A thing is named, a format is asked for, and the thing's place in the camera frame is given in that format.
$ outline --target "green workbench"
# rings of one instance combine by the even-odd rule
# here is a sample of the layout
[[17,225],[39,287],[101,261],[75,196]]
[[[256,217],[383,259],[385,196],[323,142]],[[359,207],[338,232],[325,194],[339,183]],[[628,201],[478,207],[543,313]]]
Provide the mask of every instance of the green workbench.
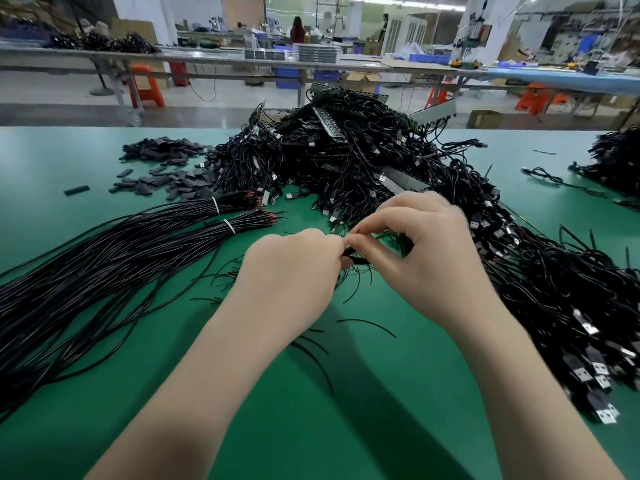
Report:
[[[145,198],[107,192],[123,170],[124,143],[167,135],[217,144],[236,130],[185,128],[0,128],[0,269],[46,251],[114,217],[164,203],[160,190]],[[502,200],[557,238],[558,223],[624,263],[624,249],[640,264],[640,215],[581,191],[556,187],[520,172],[542,166],[575,182],[567,166],[587,163],[594,132],[446,130],[441,141],[478,137],[468,159],[502,192]],[[544,155],[532,150],[556,152]],[[134,162],[134,175],[149,165]],[[66,197],[62,190],[89,185]],[[286,220],[244,233],[224,245],[217,264],[244,254],[268,232],[327,229],[312,198],[284,201]],[[174,278],[165,295],[185,286],[204,262]],[[114,357],[95,370],[40,389],[0,426],[0,478],[80,478],[163,382],[212,314],[204,301],[219,296],[201,281],[186,296],[144,318]],[[354,274],[336,291],[316,328],[307,332],[329,352],[305,343],[324,364],[335,389],[309,357],[289,347],[268,368],[240,408],[211,477],[220,479],[496,479],[500,470],[477,386],[453,342],[416,314],[373,274]],[[361,322],[368,319],[397,338]],[[111,348],[111,337],[96,353]],[[616,385],[619,424],[589,423],[627,478],[640,477],[640,394]]]

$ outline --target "factory floor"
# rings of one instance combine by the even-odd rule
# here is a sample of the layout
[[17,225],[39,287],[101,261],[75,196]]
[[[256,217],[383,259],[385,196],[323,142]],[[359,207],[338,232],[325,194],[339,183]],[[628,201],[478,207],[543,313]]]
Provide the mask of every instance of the factory floor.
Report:
[[[278,89],[274,82],[262,87],[245,86],[241,80],[192,80],[191,87],[163,90],[164,108],[145,103],[142,126],[238,128],[251,111],[264,102],[266,108],[296,106],[295,89]],[[100,82],[93,75],[0,72],[0,125],[2,126],[124,126],[115,96],[92,96]],[[387,104],[400,112],[424,108],[430,89],[381,88]],[[129,94],[123,97],[130,104]],[[551,106],[547,114],[516,111],[519,96],[505,91],[463,91],[451,128],[464,128],[475,109],[491,109],[508,117],[500,128],[509,129],[612,129],[619,109],[593,105],[572,117],[571,104]]]

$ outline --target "left hand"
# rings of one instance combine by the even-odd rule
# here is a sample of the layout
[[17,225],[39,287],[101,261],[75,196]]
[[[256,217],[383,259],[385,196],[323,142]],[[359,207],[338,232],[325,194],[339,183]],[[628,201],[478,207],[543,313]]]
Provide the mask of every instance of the left hand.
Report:
[[351,265],[341,257],[345,247],[343,238],[319,229],[266,235],[245,253],[221,309],[268,319],[270,329],[292,341],[329,305],[340,268]]

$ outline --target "hand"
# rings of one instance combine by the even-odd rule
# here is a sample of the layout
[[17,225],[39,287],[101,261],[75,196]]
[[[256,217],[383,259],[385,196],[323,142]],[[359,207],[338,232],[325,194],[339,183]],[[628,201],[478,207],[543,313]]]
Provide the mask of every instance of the hand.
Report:
[[[404,259],[369,234],[404,233],[413,249]],[[445,330],[481,312],[504,310],[477,254],[462,211],[435,193],[405,192],[380,205],[347,236],[389,286]]]
[[329,305],[340,263],[351,265],[341,258],[345,247],[343,238],[319,229],[284,237],[266,235],[245,253],[223,306],[258,319],[268,315],[272,320],[268,327],[290,342]]

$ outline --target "white cable tie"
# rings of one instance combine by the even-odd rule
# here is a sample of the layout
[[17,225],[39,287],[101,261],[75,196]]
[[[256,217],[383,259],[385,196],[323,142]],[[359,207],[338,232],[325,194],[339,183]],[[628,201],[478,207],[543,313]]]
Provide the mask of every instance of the white cable tie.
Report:
[[216,204],[216,212],[218,213],[218,215],[220,215],[220,209],[218,208],[218,202],[216,202],[216,198],[215,197],[211,197],[211,199],[212,199],[213,203]]
[[227,225],[229,226],[229,229],[231,229],[231,232],[233,232],[233,233],[234,233],[234,235],[236,235],[236,231],[234,231],[234,228],[233,228],[233,227],[231,227],[231,224],[229,224],[229,221],[228,221],[228,220],[226,220],[226,219],[222,219],[222,220],[224,220],[224,222],[226,222],[226,223],[227,223]]

